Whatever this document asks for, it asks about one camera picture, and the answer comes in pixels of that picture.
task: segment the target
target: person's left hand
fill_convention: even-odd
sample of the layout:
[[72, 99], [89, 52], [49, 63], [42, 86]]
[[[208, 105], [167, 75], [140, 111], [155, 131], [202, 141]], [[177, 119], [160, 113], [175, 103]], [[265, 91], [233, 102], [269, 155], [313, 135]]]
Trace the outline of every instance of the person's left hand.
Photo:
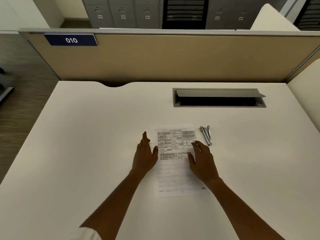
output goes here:
[[137, 151], [133, 158], [131, 172], [138, 173], [142, 177], [153, 168], [158, 160], [158, 147], [155, 146], [151, 153], [149, 145], [150, 140], [147, 138], [147, 133], [142, 134], [142, 140], [137, 145]]

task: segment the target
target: black office chair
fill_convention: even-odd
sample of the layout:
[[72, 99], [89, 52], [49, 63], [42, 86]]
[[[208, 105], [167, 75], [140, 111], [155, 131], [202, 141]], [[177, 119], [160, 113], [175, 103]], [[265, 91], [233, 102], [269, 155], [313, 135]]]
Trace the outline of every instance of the black office chair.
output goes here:
[[[0, 67], [0, 74], [4, 74], [5, 70]], [[5, 87], [0, 83], [0, 90], [4, 90]], [[3, 101], [9, 96], [10, 93], [12, 93], [14, 90], [13, 87], [7, 88], [2, 94], [0, 94], [0, 105], [3, 103]]]

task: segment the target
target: sleeve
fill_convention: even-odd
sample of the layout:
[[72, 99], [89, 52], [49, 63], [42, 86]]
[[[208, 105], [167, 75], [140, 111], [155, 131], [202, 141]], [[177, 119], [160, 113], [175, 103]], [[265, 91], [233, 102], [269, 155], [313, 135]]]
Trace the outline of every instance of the sleeve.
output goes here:
[[72, 232], [66, 240], [101, 240], [101, 238], [97, 231], [86, 227], [80, 227]]

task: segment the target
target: gray carpet floor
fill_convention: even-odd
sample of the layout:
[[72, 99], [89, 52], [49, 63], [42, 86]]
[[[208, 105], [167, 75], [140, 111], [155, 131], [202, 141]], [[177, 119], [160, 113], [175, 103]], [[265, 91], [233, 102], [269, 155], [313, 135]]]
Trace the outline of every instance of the gray carpet floor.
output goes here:
[[0, 67], [0, 84], [15, 88], [0, 106], [1, 183], [58, 78], [19, 34], [0, 34]]

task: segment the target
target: blue sign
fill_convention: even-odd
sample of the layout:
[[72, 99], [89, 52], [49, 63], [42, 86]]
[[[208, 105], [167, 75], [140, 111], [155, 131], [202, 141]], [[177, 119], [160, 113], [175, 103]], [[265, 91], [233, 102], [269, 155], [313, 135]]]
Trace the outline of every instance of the blue sign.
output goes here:
[[44, 36], [54, 46], [98, 46], [94, 34], [45, 33]]

